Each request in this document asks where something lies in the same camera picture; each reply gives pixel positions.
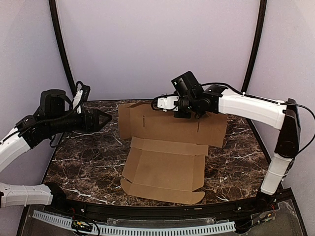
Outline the brown cardboard box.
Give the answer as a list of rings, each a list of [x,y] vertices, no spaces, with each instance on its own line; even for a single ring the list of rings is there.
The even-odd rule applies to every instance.
[[[227,117],[175,118],[144,102],[118,108],[121,139],[130,139],[121,187],[128,194],[157,201],[196,204],[205,193],[205,157],[222,147]]]

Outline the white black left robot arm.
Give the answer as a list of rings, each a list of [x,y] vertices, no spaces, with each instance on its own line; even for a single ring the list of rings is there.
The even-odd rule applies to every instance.
[[[0,169],[4,170],[15,159],[35,148],[42,141],[53,141],[64,132],[81,131],[94,133],[100,131],[112,120],[110,114],[101,110],[91,111],[82,108],[90,92],[89,86],[82,86],[73,100],[64,90],[43,91],[40,104],[33,115],[16,123],[15,127],[0,142]],[[62,207],[66,194],[55,183],[41,185],[0,185],[0,206],[53,205]]]

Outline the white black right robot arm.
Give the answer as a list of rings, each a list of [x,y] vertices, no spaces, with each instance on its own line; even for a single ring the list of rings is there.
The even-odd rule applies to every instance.
[[[171,83],[179,97],[174,105],[180,112],[193,112],[198,118],[206,113],[234,115],[279,130],[273,157],[253,204],[258,211],[268,208],[299,152],[301,127],[296,101],[256,97],[222,82],[201,84],[190,71]]]

